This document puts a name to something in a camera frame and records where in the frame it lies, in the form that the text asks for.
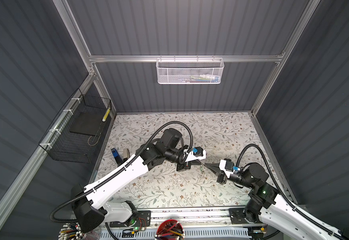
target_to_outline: mounting plate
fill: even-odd
[[[247,224],[245,220],[244,208],[231,208],[229,209],[229,218],[232,224]]]
[[[142,222],[143,227],[147,227],[150,225],[151,211],[138,211],[137,217],[144,219],[145,222],[147,223],[145,226],[145,222],[143,221]],[[136,220],[136,222],[130,227],[132,228],[132,227],[139,227],[139,226],[140,226],[140,221]],[[109,227],[129,227],[129,226],[127,226],[125,223],[122,223],[122,222],[110,222]]]

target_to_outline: table surface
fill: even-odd
[[[236,162],[242,149],[250,143],[259,145],[268,159],[248,113],[117,115],[96,180],[117,168],[112,148],[116,148],[120,156],[123,155],[123,149],[128,148],[132,155],[156,129],[174,120],[186,123],[193,134],[193,146],[201,146],[206,150],[207,158],[202,162],[218,163],[224,158]],[[189,136],[184,127],[176,124],[169,127],[179,130],[183,134],[184,144],[189,144]],[[253,147],[246,151],[240,166],[249,162],[258,162],[266,169],[260,153]],[[268,163],[278,181],[269,160]],[[232,206],[245,205],[249,201],[248,188],[239,189],[229,181],[220,185],[216,183],[216,179],[209,169],[202,172],[200,166],[192,166],[191,170],[176,172],[175,164],[164,161],[164,164],[124,186],[110,201],[130,200],[139,209]],[[270,177],[267,182],[274,186]]]

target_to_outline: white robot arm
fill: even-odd
[[[253,162],[239,167],[240,160],[249,147],[256,147],[261,153],[276,188],[266,182],[269,174],[260,164]],[[250,200],[244,211],[239,213],[239,217],[249,223],[261,221],[297,240],[349,240],[337,228],[322,222],[287,199],[259,146],[247,145],[240,153],[236,165],[230,159],[224,159],[218,164],[206,163],[205,166],[217,174],[218,183],[225,184],[230,180],[235,185],[238,184],[236,186],[239,188],[251,189],[248,194]]]
[[[190,136],[189,146],[184,146],[182,134],[173,128],[164,130],[161,138],[153,139],[169,124],[180,124],[187,129]],[[138,217],[133,204],[129,201],[110,203],[108,200],[130,181],[161,165],[164,160],[177,163],[177,171],[190,169],[191,165],[200,165],[200,160],[206,158],[206,151],[201,147],[193,148],[192,144],[192,133],[186,124],[178,121],[164,124],[134,155],[111,173],[85,187],[80,185],[73,187],[72,199],[55,208],[49,218],[53,222],[60,223],[79,222],[83,232],[89,232],[103,222],[117,221],[131,226]],[[72,205],[76,219],[55,218],[55,213],[68,205]]]
[[[193,160],[202,160],[206,158],[206,151],[202,149],[202,154],[199,156],[195,156],[195,152],[197,152],[196,148],[191,151],[185,163]],[[85,186],[85,191],[87,192],[93,189],[96,185],[105,181],[108,177],[115,174],[120,169],[124,168],[135,156],[132,155],[127,161],[125,161],[121,166],[110,172],[108,175],[104,176],[100,180],[88,184]],[[92,203],[92,207],[95,209],[100,209],[101,207],[106,210],[105,218],[103,223],[105,222],[126,222],[133,214],[131,207],[128,203],[110,203],[108,200],[121,188],[127,185],[129,182],[134,180],[136,177],[143,175],[148,172],[148,166],[144,164],[144,160],[141,156],[139,156],[133,164],[131,164],[128,168],[122,171],[119,175],[115,176],[112,181],[105,183],[103,186],[94,190],[90,194],[87,195],[87,199]]]

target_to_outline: white wire basket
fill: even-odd
[[[156,61],[159,84],[219,84],[222,58],[173,57]]]

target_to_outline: aluminum frame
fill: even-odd
[[[258,137],[260,138],[260,141],[262,142],[262,145],[263,145],[266,153],[268,154],[269,161],[272,164],[274,170],[276,171],[276,174],[278,176],[278,180],[282,184],[282,187],[283,187],[283,190],[285,192],[285,195],[287,197],[290,196],[291,200],[295,204],[298,204],[297,199],[294,196],[294,194],[292,193],[292,191],[290,189],[290,186],[289,186],[289,183],[288,183],[287,179],[285,178],[285,175],[282,172],[280,165],[278,164],[277,158],[274,155],[272,148],[270,147],[268,139],[265,136],[265,133],[262,130],[260,123],[258,122],[257,117],[255,115],[253,115],[253,114],[249,114],[249,117],[250,117],[250,119],[251,119],[251,121],[253,123],[254,128],[257,131]]]
[[[80,90],[72,96],[72,99],[65,106],[64,110],[71,109],[76,99],[80,97],[81,93],[86,93],[90,88],[91,84],[95,79],[95,74],[90,73],[80,86]],[[60,116],[52,125],[52,129],[56,128],[64,119],[64,116],[68,114],[68,111],[62,111]],[[48,142],[54,133],[49,131],[43,138],[43,142]],[[12,210],[20,200],[24,191],[28,187],[29,183],[36,175],[38,169],[42,165],[44,159],[47,157],[47,152],[40,146],[34,151],[33,155],[29,158],[28,162],[25,164],[21,172],[17,175],[16,179],[13,181],[9,189],[6,191],[4,196],[0,200],[0,230],[4,225],[5,221],[8,219]]]
[[[90,55],[91,63],[155,63],[159,61],[213,61],[214,59],[222,58],[225,63],[249,63],[249,62],[281,62],[282,55],[221,55],[221,56],[111,56],[111,55]]]
[[[76,22],[73,12],[69,7],[68,1],[53,0],[53,3],[55,4],[57,11],[59,12],[60,17],[62,18],[62,21],[64,22],[64,25],[67,28],[69,35],[71,36],[73,43],[75,44],[88,72],[90,73],[94,71],[95,74],[97,75],[97,79],[94,82],[94,84],[97,90],[99,91],[100,97],[111,99],[110,94],[108,93],[107,88],[105,87],[104,81],[101,78],[99,70],[97,69],[96,65],[91,63],[89,60],[89,56],[91,55],[91,52],[80,31],[80,28]],[[117,111],[113,102],[112,102],[111,112],[112,112],[112,117],[115,117]]]
[[[285,63],[287,62],[290,54],[292,53],[297,41],[299,40],[302,32],[304,31],[306,25],[308,24],[310,18],[312,17],[314,11],[316,10],[318,4],[320,3],[320,0],[309,0],[308,4],[306,5],[304,12],[302,12],[302,15],[300,19],[297,22],[296,27],[294,28],[284,50],[283,50],[283,56],[280,63],[276,64],[269,74],[269,77],[264,84],[263,88],[261,89],[261,92],[259,93],[256,101],[254,102],[254,105],[252,107],[252,113],[256,115],[258,111],[261,108],[261,105],[265,101],[265,98],[267,97],[270,89],[272,88],[274,82],[276,81],[277,77],[279,76],[281,70],[285,66]]]
[[[242,209],[245,206],[223,206],[223,207],[179,207],[179,208],[158,208],[158,209],[137,209],[138,211],[151,211],[150,226],[147,228],[158,228],[167,219],[181,219],[183,227],[258,227],[263,223],[242,223],[232,224],[229,216],[229,209]],[[117,227],[111,229],[127,229],[129,227]]]
[[[175,114],[175,113],[250,113],[250,110],[242,110],[242,111],[191,111],[191,112],[184,112],[184,111],[172,111],[172,112],[123,112],[123,113],[117,113],[117,115],[131,115],[131,114]]]

